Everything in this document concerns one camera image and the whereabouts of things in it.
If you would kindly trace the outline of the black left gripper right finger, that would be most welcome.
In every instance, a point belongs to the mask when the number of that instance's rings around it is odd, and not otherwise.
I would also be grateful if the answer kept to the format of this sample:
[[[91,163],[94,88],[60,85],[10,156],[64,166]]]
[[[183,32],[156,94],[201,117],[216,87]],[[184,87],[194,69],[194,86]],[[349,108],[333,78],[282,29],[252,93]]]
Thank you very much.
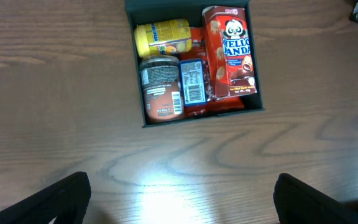
[[[287,173],[278,176],[273,202],[280,223],[358,223],[358,202],[340,203]]]

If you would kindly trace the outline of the yellow Mentos candy bottle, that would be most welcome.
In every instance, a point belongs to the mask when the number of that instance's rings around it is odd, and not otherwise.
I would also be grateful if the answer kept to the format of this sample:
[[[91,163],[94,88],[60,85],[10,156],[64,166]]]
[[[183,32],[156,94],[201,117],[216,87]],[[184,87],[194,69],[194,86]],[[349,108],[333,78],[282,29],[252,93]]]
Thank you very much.
[[[191,29],[186,19],[139,25],[134,30],[135,45],[141,58],[174,55],[191,50]]]

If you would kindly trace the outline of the red Hello Panda pack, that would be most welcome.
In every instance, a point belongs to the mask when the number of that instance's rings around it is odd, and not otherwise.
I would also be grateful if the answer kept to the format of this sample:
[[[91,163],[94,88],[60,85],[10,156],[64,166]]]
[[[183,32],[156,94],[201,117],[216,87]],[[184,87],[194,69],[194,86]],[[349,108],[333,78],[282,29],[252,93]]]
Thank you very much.
[[[210,6],[203,10],[203,22],[215,97],[257,93],[245,9]]]

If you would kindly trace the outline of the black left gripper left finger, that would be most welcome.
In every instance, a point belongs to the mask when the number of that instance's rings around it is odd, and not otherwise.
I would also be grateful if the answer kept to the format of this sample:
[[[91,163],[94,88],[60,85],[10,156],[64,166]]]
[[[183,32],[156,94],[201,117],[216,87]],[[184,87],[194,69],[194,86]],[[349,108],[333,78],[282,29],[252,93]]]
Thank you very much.
[[[0,224],[82,224],[90,197],[87,173],[75,172],[0,211]]]

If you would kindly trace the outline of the red Hacks candy bag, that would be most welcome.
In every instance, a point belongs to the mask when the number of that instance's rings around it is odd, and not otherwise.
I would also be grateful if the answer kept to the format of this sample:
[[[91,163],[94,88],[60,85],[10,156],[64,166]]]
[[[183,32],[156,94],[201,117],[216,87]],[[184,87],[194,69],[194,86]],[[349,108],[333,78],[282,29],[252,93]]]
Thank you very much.
[[[204,89],[206,103],[194,106],[185,106],[186,118],[201,117],[211,113],[225,113],[231,110],[243,110],[244,104],[239,97],[216,100],[213,95],[213,85],[209,74],[204,31],[202,27],[191,27],[191,50],[180,54],[180,60],[201,59],[203,63]]]

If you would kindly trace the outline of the blue white small box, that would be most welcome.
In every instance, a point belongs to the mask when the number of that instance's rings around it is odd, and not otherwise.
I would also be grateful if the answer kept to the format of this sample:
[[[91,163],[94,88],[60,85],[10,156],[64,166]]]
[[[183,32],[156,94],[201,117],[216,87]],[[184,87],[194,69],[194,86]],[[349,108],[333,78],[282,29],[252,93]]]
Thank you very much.
[[[206,104],[203,61],[200,58],[180,61],[180,75],[185,106]]]

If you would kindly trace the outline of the red Pringles can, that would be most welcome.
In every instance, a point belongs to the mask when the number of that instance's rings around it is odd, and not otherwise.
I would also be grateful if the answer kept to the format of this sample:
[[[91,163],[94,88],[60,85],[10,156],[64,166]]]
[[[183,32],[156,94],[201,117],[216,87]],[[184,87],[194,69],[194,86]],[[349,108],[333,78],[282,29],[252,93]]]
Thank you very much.
[[[139,66],[147,122],[163,123],[184,118],[179,59],[154,55]]]

